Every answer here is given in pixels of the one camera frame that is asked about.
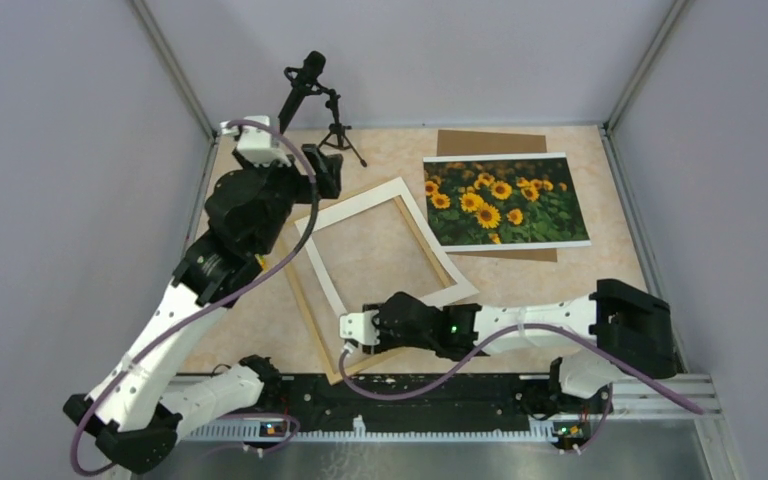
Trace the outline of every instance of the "cardboard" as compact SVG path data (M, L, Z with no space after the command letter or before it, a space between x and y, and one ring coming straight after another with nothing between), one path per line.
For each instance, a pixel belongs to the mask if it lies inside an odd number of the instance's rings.
M493 155L504 153L546 153L546 137L516 133L437 131L437 156ZM510 250L493 252L451 252L449 255L492 257L538 262L557 262L558 250Z

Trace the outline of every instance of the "table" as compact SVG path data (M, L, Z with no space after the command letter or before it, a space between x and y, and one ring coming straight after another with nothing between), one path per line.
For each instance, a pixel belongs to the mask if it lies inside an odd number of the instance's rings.
M581 203L582 214L592 246L558 251L558 261L539 262L452 255L455 265L479 289L470 302L492 305L543 304L589 294L600 278L617 278L645 289L628 225L620 205L596 126L469 128L473 131L545 135L548 151L566 152ZM297 145L318 143L324 130L293 131L288 137ZM360 166L351 151L343 152L343 191L349 192L393 177L404 178L414 199L425 210L422 158L436 153L437 130L369 129L352 130L350 138L369 162ZM230 152L234 142L225 137L211 174L208 195L224 173L238 168ZM326 153L333 151L326 148ZM330 202L323 202L323 208ZM297 206L294 216L307 207ZM388 257L388 251L403 252L412 243L407 226L404 231L385 228L399 220L395 206L382 205L345 224L328 227L314 235L317 247L350 309L360 303L385 300L410 283L414 289L435 289L438 280L426 266L419 248L416 258ZM207 228L204 214L198 233ZM298 239L295 227L287 225L282 234L289 244ZM357 244L357 239L364 239ZM293 264L317 319L328 316L330 308L302 252ZM279 260L275 252L267 262ZM367 264L369 268L359 268ZM329 347L339 348L337 332L323 332ZM476 358L463 372L543 372L549 362L569 349L541 349L508 352L493 358ZM308 332L284 272L242 297L234 308L202 339L184 362L182 372L209 372L219 363L234 363L247 355L271 357L285 373L321 373L313 338ZM433 353L411 350L389 359L370 372L440 373L452 362Z

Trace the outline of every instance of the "wooden frame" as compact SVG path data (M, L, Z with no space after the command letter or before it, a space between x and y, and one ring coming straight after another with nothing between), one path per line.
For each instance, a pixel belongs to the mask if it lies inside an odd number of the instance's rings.
M431 233L431 229L425 222L422 212L419 206L414 201L407 185L404 180L399 177L382 184L372 186L366 191L350 195L348 198L329 206L319 212L319 218L317 219L314 231L321 230L330 225L334 225L342 220L345 220L353 215L368 210L372 207L385 203L389 200L393 200L396 203L402 217L407 222L411 233L426 258L428 259L432 269L434 270L440 282L444 288L436 292L432 292L420 298L424 303L433 306L448 305L459 300L463 300L469 296L478 293L476 289L466 277L455 267L452 260L443 252L443 247ZM295 220L296 228L299 232L303 232L310 217L308 215ZM314 273L319 280L325 296L328 299L328 303L334 314L338 317L345 313L345 304L340 299L337 289L334 286L334 282L328 275L325 269L325 264L322 261L322 257L313 242L313 239L309 239L305 244L305 250L313 265ZM317 343L317 352L322 363L324 373L328 378L329 383L332 385L342 381L340 372L337 370L332 359L328 354L328 349L324 341L324 337L313 317L312 310L308 305L307 298L305 297L301 283L299 282L298 274L293 268L292 264L285 267L287 273L287 279L290 283L290 288L293 290L293 295L296 297L296 302L299 305L299 310L302 312L302 316L305 319L305 323L308 324L308 328L315 337ZM402 349L394 349L388 352L373 355L366 358L356 364L353 364L346 368L346 373L354 375L367 368L377 365L389 358L398 355Z

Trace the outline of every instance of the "gray floor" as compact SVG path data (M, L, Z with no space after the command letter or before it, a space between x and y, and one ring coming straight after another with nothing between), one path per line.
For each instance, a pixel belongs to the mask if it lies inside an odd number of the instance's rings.
M184 442L155 479L709 479L692 422L609 422L584 455L535 452L531 444L290 445L258 460L240 450L199 457L217 444Z

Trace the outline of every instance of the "robotic arm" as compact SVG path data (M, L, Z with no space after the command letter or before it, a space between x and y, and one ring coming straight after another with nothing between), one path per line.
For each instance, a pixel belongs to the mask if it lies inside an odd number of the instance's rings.
M677 373L669 305L613 279L599 280L590 296L523 307L469 304L436 308L399 292L383 304L365 305L362 312L343 315L340 336L368 354L414 347L455 361L502 331L508 333L484 346L480 355L578 345L557 333L525 329L525 324L550 325L582 337L651 378L670 378ZM552 363L550 388L590 398L625 375L602 356L583 349Z
M269 125L268 117L248 120ZM138 364L135 357L173 325L251 283L294 204L340 194L342 156L302 146L316 175L312 192L310 179L269 132L227 123L222 128L238 142L233 154L242 169L222 176L205 202L208 231L187 249L160 305L121 362L88 394L72 395L63 407L77 425L94 407L84 431L96 437L96 446L113 463L135 473L154 468L195 428L259 400L268 403L280 382L268 359L250 356L186 390L166 390L189 352L233 302L173 333ZM113 382L115 388L102 398Z

